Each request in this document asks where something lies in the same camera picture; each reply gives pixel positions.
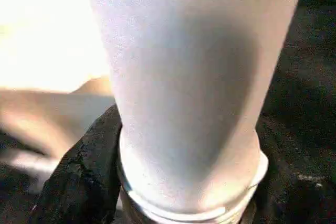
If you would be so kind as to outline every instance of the white surface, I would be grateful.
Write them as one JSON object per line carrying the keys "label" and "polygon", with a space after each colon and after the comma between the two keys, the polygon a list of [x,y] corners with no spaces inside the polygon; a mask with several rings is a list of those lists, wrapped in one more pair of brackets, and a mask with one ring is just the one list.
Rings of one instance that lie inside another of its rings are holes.
{"label": "white surface", "polygon": [[72,92],[109,75],[88,0],[0,0],[0,89]]}
{"label": "white surface", "polygon": [[93,0],[123,121],[125,176],[158,208],[229,205],[297,0]]}

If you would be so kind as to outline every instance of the dark surface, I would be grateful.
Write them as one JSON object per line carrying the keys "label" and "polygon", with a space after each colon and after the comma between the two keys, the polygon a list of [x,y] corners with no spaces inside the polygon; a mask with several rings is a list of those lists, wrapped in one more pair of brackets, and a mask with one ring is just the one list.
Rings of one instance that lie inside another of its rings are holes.
{"label": "dark surface", "polygon": [[[0,132],[0,156],[6,148],[32,150],[17,139]],[[0,223],[26,223],[37,195],[29,194],[30,178],[0,164]]]}
{"label": "dark surface", "polygon": [[301,0],[257,124],[260,223],[336,223],[336,5]]}
{"label": "dark surface", "polygon": [[63,157],[45,183],[29,223],[101,223],[113,220],[120,183],[117,176],[121,121],[109,108]]}

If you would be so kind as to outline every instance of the beige surface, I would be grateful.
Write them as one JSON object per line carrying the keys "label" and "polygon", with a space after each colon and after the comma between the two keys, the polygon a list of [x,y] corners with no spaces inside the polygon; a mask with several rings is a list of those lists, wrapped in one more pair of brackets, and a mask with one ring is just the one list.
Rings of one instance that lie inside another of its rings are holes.
{"label": "beige surface", "polygon": [[114,103],[88,0],[0,4],[0,127],[61,158]]}

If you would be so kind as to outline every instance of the white cylinder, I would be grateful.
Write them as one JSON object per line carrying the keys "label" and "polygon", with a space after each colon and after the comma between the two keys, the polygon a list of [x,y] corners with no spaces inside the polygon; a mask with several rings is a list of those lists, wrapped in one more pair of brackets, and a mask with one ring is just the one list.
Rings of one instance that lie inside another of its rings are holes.
{"label": "white cylinder", "polygon": [[92,0],[112,66],[124,176],[162,211],[230,209],[297,0]]}

